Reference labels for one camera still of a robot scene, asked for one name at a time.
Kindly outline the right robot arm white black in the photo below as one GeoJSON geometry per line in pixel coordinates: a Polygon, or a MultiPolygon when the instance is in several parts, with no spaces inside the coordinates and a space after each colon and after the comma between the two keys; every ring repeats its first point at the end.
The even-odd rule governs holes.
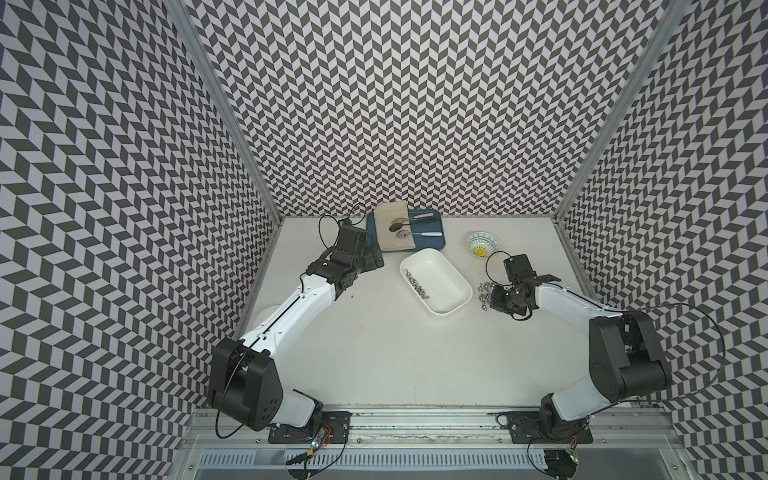
{"type": "Polygon", "coordinates": [[[535,310],[544,309],[588,340],[587,373],[541,400],[537,421],[544,438],[575,435],[586,429],[593,414],[671,385],[671,367],[648,314],[618,310],[578,294],[558,277],[538,274],[525,254],[508,254],[503,267],[507,280],[494,284],[491,309],[516,321],[527,321],[535,310]]]}

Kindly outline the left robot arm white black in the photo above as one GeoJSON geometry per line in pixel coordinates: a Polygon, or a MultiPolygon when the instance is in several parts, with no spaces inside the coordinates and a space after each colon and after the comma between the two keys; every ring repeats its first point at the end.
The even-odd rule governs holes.
{"type": "Polygon", "coordinates": [[[283,387],[279,366],[307,327],[350,288],[360,274],[384,266],[369,232],[339,228],[336,242],[298,277],[298,285],[275,311],[238,339],[212,350],[207,403],[254,431],[270,426],[321,428],[322,403],[283,387]]]}

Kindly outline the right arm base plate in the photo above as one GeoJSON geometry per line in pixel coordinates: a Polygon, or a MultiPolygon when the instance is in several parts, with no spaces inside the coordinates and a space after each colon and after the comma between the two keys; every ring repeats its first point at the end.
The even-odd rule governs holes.
{"type": "Polygon", "coordinates": [[[505,412],[502,417],[514,444],[566,444],[573,439],[576,439],[579,445],[594,442],[587,419],[564,421],[556,414],[542,415],[533,411],[505,412]]]}

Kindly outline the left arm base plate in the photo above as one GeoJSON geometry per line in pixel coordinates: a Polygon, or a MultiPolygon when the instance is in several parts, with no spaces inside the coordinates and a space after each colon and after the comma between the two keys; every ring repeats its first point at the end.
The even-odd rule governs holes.
{"type": "Polygon", "coordinates": [[[349,437],[352,413],[350,411],[321,411],[304,427],[273,425],[268,435],[269,444],[308,445],[322,427],[330,429],[331,444],[345,444],[349,437]]]}

